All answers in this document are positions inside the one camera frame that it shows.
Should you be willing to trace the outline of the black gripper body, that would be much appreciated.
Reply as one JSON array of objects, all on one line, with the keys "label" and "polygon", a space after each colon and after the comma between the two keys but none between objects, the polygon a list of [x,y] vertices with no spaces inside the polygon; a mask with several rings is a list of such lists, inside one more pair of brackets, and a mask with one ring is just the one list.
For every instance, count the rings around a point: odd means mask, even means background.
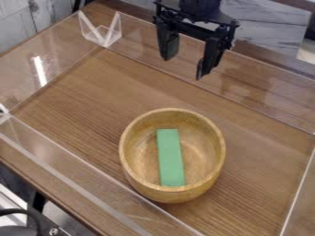
[{"label": "black gripper body", "polygon": [[220,9],[221,0],[155,0],[155,19],[160,18],[183,34],[200,41],[219,38],[229,49],[239,21]]}]

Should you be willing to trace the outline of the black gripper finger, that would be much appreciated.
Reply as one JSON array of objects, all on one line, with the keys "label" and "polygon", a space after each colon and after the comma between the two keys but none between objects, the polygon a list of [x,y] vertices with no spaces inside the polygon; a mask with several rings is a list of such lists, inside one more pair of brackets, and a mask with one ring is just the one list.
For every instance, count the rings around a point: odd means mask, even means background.
[{"label": "black gripper finger", "polygon": [[203,58],[196,65],[196,80],[208,75],[217,66],[221,55],[221,41],[219,38],[209,38],[205,41]]},{"label": "black gripper finger", "polygon": [[179,52],[180,36],[177,30],[163,19],[155,19],[159,51],[163,59],[167,61],[175,57]]}]

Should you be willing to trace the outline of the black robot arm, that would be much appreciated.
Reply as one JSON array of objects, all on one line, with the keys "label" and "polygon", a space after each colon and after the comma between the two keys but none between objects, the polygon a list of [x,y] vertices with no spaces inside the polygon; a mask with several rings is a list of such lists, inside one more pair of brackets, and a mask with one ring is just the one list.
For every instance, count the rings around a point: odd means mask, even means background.
[{"label": "black robot arm", "polygon": [[239,21],[220,10],[221,0],[155,0],[155,24],[161,58],[172,59],[180,48],[180,35],[204,42],[196,64],[196,80],[217,67],[233,43]]}]

